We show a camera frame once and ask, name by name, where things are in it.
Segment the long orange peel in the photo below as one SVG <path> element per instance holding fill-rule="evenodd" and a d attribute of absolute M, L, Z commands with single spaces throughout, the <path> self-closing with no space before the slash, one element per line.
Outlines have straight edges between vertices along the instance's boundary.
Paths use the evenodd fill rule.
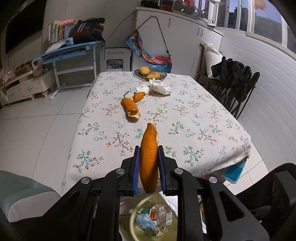
<path fill-rule="evenodd" d="M 146 194 L 156 191 L 158 183 L 158 132 L 152 123 L 147 124 L 147 128 L 142 137 L 140 145 L 140 165 L 139 175 Z"/>

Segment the orange peel with stem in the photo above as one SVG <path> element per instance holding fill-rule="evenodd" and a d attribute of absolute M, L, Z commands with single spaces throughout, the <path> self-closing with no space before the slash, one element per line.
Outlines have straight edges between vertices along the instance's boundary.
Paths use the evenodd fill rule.
<path fill-rule="evenodd" d="M 141 114 L 138 110 L 136 103 L 133 101 L 133 98 L 126 97 L 126 95 L 128 93 L 129 93 L 129 91 L 127 91 L 123 95 L 123 99 L 121 100 L 121 105 L 123 106 L 123 109 L 125 110 L 127 120 L 135 123 L 140 119 Z"/>

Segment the small orange peel piece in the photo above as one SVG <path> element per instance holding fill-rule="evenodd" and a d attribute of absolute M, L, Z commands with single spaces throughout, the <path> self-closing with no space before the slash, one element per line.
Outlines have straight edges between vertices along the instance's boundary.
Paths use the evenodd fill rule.
<path fill-rule="evenodd" d="M 138 92 L 133 95 L 132 99 L 135 103 L 137 103 L 141 101 L 145 97 L 145 95 L 146 95 L 145 92 Z"/>

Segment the blue milk carton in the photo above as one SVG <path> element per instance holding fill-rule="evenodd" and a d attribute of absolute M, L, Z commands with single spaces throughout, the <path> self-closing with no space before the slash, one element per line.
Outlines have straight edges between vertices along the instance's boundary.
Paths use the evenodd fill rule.
<path fill-rule="evenodd" d="M 159 233 L 158 227 L 148 213 L 141 213 L 135 221 L 148 237 L 156 237 Z"/>

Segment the white paper towel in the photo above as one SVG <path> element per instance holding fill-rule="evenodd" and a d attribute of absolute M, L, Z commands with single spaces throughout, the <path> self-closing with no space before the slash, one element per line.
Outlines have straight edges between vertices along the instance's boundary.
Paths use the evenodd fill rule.
<path fill-rule="evenodd" d="M 134 92 L 135 93 L 144 92 L 145 94 L 149 94 L 150 86 L 149 86 L 149 84 L 145 83 L 145 84 L 141 85 L 140 87 L 136 87 Z"/>

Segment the yellow trash bin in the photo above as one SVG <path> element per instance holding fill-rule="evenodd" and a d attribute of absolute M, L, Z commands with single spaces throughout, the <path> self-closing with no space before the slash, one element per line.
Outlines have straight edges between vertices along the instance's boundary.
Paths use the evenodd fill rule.
<path fill-rule="evenodd" d="M 129 228 L 134 240 L 176 240 L 178 226 L 178 198 L 165 196 L 162 192 L 147 195 L 134 208 Z M 156 237 L 148 237 L 137 225 L 135 219 L 141 213 L 148 213 L 159 229 Z"/>

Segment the floral tablecloth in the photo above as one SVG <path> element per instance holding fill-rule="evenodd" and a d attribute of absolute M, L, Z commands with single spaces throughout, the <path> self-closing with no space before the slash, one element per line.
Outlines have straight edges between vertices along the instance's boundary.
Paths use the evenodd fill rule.
<path fill-rule="evenodd" d="M 248 158 L 251 137 L 227 109 L 193 78 L 168 74 L 171 94 L 150 93 L 137 103 L 139 120 L 121 104 L 143 84 L 132 72 L 102 72 L 89 92 L 62 182 L 66 193 L 79 179 L 104 177 L 133 155 L 148 123 L 178 166 L 201 177 Z"/>

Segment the yellow mango near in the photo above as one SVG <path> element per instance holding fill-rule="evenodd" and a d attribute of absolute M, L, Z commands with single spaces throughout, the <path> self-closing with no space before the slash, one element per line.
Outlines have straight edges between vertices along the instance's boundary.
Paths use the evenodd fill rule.
<path fill-rule="evenodd" d="M 151 72 L 146 76 L 147 79 L 160 79 L 161 75 L 159 72 Z"/>

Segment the yellow mango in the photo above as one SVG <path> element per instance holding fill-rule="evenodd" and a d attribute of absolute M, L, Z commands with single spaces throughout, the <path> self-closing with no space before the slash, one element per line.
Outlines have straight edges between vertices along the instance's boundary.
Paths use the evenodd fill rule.
<path fill-rule="evenodd" d="M 147 79 L 160 79 L 161 75 L 159 72 L 151 72 L 146 76 Z"/>
<path fill-rule="evenodd" d="M 142 66 L 141 68 L 138 69 L 138 71 L 142 76 L 147 76 L 150 73 L 150 69 L 146 66 Z"/>

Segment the yellow mango far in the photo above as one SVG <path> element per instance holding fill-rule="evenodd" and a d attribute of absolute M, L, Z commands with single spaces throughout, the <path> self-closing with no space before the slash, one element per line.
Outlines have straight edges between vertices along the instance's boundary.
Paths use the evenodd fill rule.
<path fill-rule="evenodd" d="M 138 69 L 138 71 L 142 76 L 147 76 L 150 73 L 150 69 L 146 66 L 142 66 L 141 68 Z"/>

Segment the black folded chairs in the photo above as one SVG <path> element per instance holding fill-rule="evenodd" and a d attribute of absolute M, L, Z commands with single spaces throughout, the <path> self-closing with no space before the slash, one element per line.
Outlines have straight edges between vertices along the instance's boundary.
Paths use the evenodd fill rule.
<path fill-rule="evenodd" d="M 249 66 L 239 61 L 222 57 L 220 63 L 211 67 L 213 77 L 218 78 L 214 97 L 238 119 L 245 108 L 260 73 L 253 73 Z"/>

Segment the white plastic stool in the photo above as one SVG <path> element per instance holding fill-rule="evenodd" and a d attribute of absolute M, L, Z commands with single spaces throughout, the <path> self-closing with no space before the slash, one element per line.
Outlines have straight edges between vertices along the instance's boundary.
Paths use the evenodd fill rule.
<path fill-rule="evenodd" d="M 130 71 L 132 51 L 129 48 L 105 48 L 100 52 L 100 72 Z"/>

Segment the wooden chair with cushion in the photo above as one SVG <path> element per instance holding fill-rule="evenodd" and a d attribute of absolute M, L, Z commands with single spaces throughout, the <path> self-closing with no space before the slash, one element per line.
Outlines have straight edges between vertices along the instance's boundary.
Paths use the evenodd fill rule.
<path fill-rule="evenodd" d="M 223 56 L 212 44 L 201 41 L 200 47 L 201 56 L 197 71 L 197 82 L 209 90 L 211 85 L 219 85 L 220 77 L 214 77 L 211 67 L 220 63 Z"/>

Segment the teal grey seat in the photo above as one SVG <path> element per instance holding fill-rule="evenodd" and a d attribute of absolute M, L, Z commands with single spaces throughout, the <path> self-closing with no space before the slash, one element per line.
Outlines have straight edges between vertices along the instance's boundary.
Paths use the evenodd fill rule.
<path fill-rule="evenodd" d="M 51 187 L 31 178 L 1 171 L 1 210 L 9 222 L 43 216 L 59 199 Z"/>

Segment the cream drawer cabinet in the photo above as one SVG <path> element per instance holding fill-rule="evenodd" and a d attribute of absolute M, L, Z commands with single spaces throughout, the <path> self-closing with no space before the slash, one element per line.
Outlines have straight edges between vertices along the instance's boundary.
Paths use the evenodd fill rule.
<path fill-rule="evenodd" d="M 38 93 L 47 96 L 54 84 L 53 70 L 46 70 L 38 77 L 34 77 L 31 70 L 1 86 L 1 106 L 28 98 L 34 99 Z"/>

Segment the blue study desk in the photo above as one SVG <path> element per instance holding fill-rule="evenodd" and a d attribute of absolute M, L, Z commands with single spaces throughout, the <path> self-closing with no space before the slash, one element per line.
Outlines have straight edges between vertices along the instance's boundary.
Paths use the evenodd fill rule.
<path fill-rule="evenodd" d="M 92 86 L 91 83 L 78 83 L 78 84 L 72 84 L 72 85 L 69 85 L 66 83 L 61 84 L 60 80 L 59 80 L 59 76 L 64 75 L 64 74 L 69 74 L 69 73 L 77 73 L 77 72 L 93 70 L 94 79 L 96 79 L 96 77 L 97 77 L 96 48 L 103 46 L 103 45 L 104 45 L 103 41 L 74 44 L 74 45 L 60 47 L 56 50 L 46 52 L 46 53 L 41 54 L 33 59 L 33 60 L 41 60 L 41 63 L 43 65 L 52 64 L 52 66 L 53 66 L 55 83 L 56 83 L 56 90 L 49 96 L 50 101 L 54 100 L 56 95 L 62 90 Z M 93 62 L 89 66 L 77 67 L 77 68 L 71 67 L 66 70 L 58 70 L 57 69 L 57 62 L 58 61 L 67 60 L 70 58 L 75 58 L 75 57 L 80 57 L 80 56 L 87 57 L 88 55 L 92 56 L 92 62 Z"/>

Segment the black striped backpack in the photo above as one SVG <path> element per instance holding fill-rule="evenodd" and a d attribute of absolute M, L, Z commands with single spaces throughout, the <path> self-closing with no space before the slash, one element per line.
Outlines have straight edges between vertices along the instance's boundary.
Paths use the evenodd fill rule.
<path fill-rule="evenodd" d="M 90 18 L 87 20 L 79 20 L 71 29 L 69 37 L 73 38 L 74 44 L 82 44 L 88 42 L 102 41 L 103 31 L 105 27 L 105 18 Z"/>

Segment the row of books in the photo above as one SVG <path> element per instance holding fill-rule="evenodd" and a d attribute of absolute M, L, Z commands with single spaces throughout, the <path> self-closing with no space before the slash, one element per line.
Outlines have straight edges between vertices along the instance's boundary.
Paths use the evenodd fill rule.
<path fill-rule="evenodd" d="M 55 20 L 48 24 L 48 42 L 54 44 L 69 37 L 71 29 L 75 26 L 75 20 Z"/>

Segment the black television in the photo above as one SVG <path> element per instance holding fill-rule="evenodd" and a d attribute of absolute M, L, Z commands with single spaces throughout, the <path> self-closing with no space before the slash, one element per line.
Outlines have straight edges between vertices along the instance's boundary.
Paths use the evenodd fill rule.
<path fill-rule="evenodd" d="M 6 29 L 6 54 L 30 36 L 43 30 L 46 3 L 46 0 L 33 1 L 9 21 Z"/>

